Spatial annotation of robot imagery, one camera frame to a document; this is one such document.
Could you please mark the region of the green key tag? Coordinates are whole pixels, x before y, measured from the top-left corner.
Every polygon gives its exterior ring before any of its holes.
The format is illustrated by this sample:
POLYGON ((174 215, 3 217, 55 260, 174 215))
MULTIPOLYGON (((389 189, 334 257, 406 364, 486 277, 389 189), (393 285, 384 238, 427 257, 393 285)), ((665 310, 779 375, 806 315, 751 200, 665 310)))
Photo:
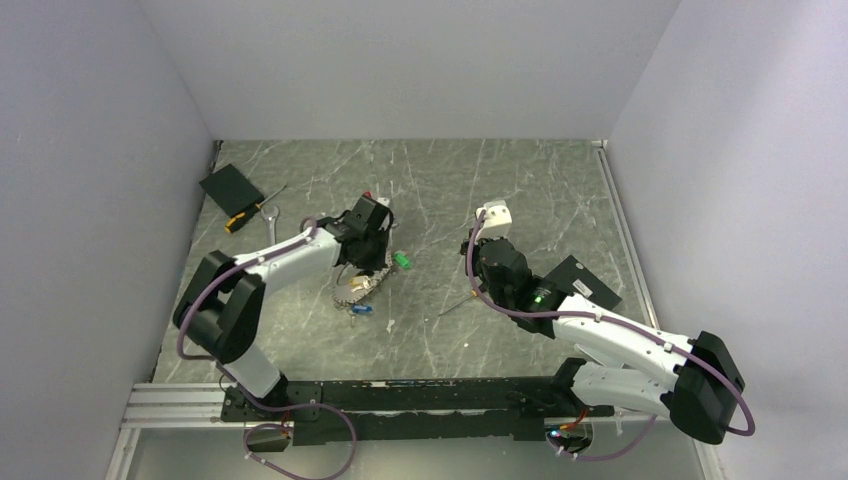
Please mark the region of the green key tag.
POLYGON ((403 270, 409 270, 412 266, 410 258, 402 251, 396 251, 393 254, 394 262, 403 270))

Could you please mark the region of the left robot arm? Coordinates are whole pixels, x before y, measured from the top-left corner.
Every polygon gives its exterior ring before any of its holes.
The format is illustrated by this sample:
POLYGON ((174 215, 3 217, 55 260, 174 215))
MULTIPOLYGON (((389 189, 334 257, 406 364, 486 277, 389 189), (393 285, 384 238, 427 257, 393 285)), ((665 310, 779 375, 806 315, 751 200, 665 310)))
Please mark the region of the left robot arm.
POLYGON ((390 199, 364 193, 351 209, 336 217, 307 217, 297 235, 262 250, 207 254, 173 313, 178 356, 215 363, 245 391, 258 417, 279 417, 291 403, 289 381, 256 339, 264 301, 328 273, 336 284, 336 306, 364 305, 391 272, 394 224, 390 199))

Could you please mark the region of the metal key organizer plate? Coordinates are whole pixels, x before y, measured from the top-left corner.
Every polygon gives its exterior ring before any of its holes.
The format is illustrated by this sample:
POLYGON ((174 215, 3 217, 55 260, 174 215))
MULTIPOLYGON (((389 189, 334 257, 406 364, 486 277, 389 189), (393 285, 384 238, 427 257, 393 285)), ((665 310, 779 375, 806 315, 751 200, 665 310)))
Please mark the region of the metal key organizer plate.
POLYGON ((354 305, 363 305, 365 299, 378 290, 393 270, 391 264, 370 274, 354 269, 349 264, 335 267, 331 274, 334 306, 337 309, 349 309, 354 305))

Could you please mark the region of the black box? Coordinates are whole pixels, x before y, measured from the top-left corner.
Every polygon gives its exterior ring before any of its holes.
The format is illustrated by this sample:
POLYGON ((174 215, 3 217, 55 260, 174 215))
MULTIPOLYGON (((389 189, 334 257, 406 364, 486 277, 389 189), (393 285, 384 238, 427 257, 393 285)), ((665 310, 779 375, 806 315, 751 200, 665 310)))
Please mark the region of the black box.
POLYGON ((544 279, 559 291, 580 294, 608 310, 616 308, 622 302, 622 298, 615 291, 573 255, 562 260, 544 279))
POLYGON ((262 192, 233 165, 225 165, 209 174, 199 185, 229 217, 235 217, 265 200, 262 192))

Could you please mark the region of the right black box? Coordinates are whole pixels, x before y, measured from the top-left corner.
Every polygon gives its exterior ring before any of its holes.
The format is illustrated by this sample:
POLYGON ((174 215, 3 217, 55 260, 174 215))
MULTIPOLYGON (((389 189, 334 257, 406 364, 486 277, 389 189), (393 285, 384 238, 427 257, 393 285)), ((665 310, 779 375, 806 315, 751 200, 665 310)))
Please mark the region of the right black box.
POLYGON ((622 302, 622 298, 615 291, 573 255, 562 260, 544 279, 559 291, 580 294, 608 310, 616 308, 622 302))

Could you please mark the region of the right orange black screwdriver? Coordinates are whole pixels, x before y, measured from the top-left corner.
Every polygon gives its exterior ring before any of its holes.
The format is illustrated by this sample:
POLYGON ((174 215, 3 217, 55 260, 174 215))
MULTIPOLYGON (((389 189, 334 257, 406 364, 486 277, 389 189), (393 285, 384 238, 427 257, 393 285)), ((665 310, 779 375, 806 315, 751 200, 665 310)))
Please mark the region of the right orange black screwdriver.
POLYGON ((443 309, 443 310, 442 310, 442 311, 438 314, 438 316, 439 316, 439 317, 443 317, 443 316, 445 316, 445 315, 447 315, 447 314, 449 314, 449 313, 451 313, 451 312, 455 311, 456 309, 458 309, 459 307, 463 306, 464 304, 466 304, 466 303, 468 303, 468 302, 470 302, 470 301, 472 301, 472 300, 476 299, 477 297, 478 297, 478 293, 477 293, 476 291, 474 291, 474 290, 471 290, 471 292, 470 292, 468 295, 466 295, 464 298, 462 298, 461 300, 457 301, 455 304, 451 305, 450 307, 447 307, 447 308, 443 309))

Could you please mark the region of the silver wrench left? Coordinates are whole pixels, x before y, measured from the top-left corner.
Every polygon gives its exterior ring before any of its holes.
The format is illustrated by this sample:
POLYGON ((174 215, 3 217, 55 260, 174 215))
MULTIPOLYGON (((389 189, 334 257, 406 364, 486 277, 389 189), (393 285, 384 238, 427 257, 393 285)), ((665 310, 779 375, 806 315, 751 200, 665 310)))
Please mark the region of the silver wrench left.
POLYGON ((277 243, 276 222, 279 217, 279 208, 276 205, 263 205, 259 211, 266 226, 266 239, 269 246, 277 243))

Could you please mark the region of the left orange black screwdriver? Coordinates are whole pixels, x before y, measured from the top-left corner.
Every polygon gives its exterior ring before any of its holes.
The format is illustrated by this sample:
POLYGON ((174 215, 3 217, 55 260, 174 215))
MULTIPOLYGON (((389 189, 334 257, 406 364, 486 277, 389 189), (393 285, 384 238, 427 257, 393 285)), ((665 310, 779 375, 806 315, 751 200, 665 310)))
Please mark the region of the left orange black screwdriver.
POLYGON ((232 217, 225 224, 225 231, 229 234, 233 234, 239 230, 241 230, 260 210, 261 208, 268 203, 271 199, 276 197, 278 194, 283 192, 287 188, 287 184, 284 184, 280 189, 276 192, 269 195, 264 200, 259 203, 255 203, 250 207, 247 207, 244 211, 238 213, 234 217, 232 217))

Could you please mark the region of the orange black screwdriver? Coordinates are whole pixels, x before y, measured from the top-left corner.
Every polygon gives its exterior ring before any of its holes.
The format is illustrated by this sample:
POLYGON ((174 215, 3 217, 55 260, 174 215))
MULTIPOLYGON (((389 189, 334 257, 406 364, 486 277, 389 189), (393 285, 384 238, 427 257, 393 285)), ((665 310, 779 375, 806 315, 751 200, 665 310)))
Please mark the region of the orange black screwdriver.
POLYGON ((472 301, 472 300, 476 299, 477 297, 478 297, 478 293, 477 293, 476 291, 474 291, 474 290, 471 290, 471 292, 470 292, 468 295, 466 295, 464 298, 462 298, 461 300, 457 301, 455 304, 451 305, 450 307, 447 307, 447 308, 443 309, 443 310, 442 310, 442 311, 438 314, 438 316, 439 316, 439 317, 443 317, 443 316, 445 316, 445 315, 447 315, 447 314, 449 314, 449 313, 451 313, 451 312, 455 311, 456 309, 458 309, 459 307, 463 306, 464 304, 466 304, 466 303, 468 303, 468 302, 470 302, 470 301, 472 301))
POLYGON ((238 213, 234 217, 232 217, 225 224, 225 231, 229 234, 233 234, 239 230, 241 230, 260 210, 261 208, 268 203, 271 199, 276 197, 278 194, 283 192, 287 188, 287 184, 284 184, 280 189, 276 192, 269 195, 264 200, 259 203, 255 203, 250 207, 247 207, 244 211, 238 213))

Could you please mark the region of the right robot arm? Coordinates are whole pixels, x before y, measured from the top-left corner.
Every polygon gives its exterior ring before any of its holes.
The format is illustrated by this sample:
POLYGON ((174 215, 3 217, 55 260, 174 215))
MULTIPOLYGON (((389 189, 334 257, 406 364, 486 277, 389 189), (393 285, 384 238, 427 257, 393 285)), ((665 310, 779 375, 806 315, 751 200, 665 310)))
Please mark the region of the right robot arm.
POLYGON ((551 401, 560 413, 622 407, 667 418, 712 445, 728 434, 755 433, 745 382, 719 336, 664 332, 613 312, 618 295, 572 256, 540 276, 505 238, 465 240, 459 252, 488 306, 529 333, 584 352, 582 359, 567 358, 554 376, 551 401))

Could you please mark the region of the left black box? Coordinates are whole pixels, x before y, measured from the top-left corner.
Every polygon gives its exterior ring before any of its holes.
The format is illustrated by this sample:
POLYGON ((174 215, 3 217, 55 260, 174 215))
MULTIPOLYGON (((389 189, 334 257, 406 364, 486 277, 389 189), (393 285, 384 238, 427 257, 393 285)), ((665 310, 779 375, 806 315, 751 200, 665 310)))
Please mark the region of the left black box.
POLYGON ((262 192, 233 165, 225 165, 209 174, 199 185, 229 217, 235 217, 265 200, 262 192))

